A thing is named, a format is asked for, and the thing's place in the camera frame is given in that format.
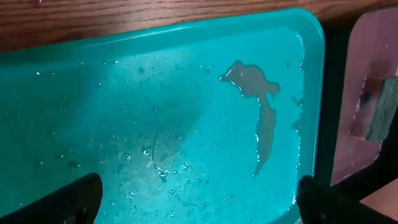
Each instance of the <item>turquoise surface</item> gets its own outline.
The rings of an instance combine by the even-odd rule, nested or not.
[[[97,172],[95,223],[295,223],[323,59],[322,28],[303,9],[0,54],[0,215]],[[236,60],[280,85],[267,95],[274,139],[256,177],[257,99],[217,82]]]

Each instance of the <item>wood grain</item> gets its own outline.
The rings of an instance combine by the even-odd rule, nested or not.
[[[398,0],[1,0],[0,52],[288,7],[329,21],[394,4]]]

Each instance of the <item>teal tray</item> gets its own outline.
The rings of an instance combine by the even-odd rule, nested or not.
[[[95,223],[297,222],[324,48],[289,9],[0,54],[0,215],[97,172]]]

